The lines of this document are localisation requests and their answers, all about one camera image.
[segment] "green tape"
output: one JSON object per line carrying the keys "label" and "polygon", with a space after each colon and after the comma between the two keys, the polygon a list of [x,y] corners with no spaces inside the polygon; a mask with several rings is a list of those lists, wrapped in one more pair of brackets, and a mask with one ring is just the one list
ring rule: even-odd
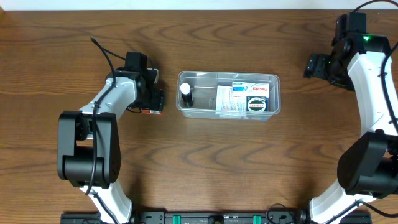
{"label": "green tape", "polygon": [[181,216],[180,215],[173,215],[173,224],[181,224]]}
{"label": "green tape", "polygon": [[253,216],[253,224],[261,224],[261,216],[254,215]]}

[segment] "gray plastic box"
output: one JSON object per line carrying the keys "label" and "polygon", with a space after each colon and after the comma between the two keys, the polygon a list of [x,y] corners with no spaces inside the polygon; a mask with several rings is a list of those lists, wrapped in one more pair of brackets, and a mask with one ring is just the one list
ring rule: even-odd
{"label": "gray plastic box", "polygon": [[[264,112],[216,111],[217,86],[232,86],[232,82],[269,83],[269,110]],[[193,106],[185,107],[180,85],[188,83],[191,87]],[[267,121],[280,112],[280,83],[276,75],[184,71],[178,75],[177,108],[189,118],[248,119]]]}

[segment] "white bottle cap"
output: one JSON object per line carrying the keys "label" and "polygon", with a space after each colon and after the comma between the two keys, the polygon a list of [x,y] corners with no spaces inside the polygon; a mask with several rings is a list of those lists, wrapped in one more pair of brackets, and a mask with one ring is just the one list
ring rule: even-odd
{"label": "white bottle cap", "polygon": [[180,85],[181,93],[186,95],[191,92],[191,86],[188,83],[183,83]]}

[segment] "wood grain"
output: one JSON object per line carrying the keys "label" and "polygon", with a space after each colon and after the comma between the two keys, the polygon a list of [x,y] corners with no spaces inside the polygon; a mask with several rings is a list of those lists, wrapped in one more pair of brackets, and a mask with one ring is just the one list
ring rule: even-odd
{"label": "wood grain", "polygon": [[[344,13],[7,12],[0,20],[0,222],[57,223],[63,212],[95,210],[56,171],[60,113],[87,104],[109,71],[91,35],[117,54],[144,52],[165,84],[162,116],[128,113],[118,124],[119,179],[136,204],[170,211],[305,205],[333,183],[339,157],[359,137],[355,94],[302,78],[312,52],[331,51],[334,21]],[[368,31],[395,43],[397,15],[368,11]],[[182,70],[276,74],[282,111],[266,123],[184,118],[175,107]],[[393,74],[397,86],[396,66]],[[392,213],[397,202],[374,204]]]}

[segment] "wooden table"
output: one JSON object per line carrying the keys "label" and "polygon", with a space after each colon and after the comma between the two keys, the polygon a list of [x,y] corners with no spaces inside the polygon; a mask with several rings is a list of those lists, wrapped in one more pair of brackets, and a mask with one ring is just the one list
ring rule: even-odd
{"label": "wooden table", "polygon": [[[355,93],[302,77],[312,52],[331,52],[335,20],[346,12],[2,13],[0,222],[59,223],[63,212],[96,210],[56,168],[59,115],[87,104],[109,72],[91,35],[117,54],[145,53],[165,83],[162,116],[125,113],[118,123],[119,179],[136,204],[169,211],[305,206],[333,183],[338,159],[359,138]],[[367,14],[369,32],[398,40],[398,11]],[[175,106],[183,70],[276,74],[282,111],[264,123],[185,118]],[[390,196],[373,204],[393,213],[397,203]]]}

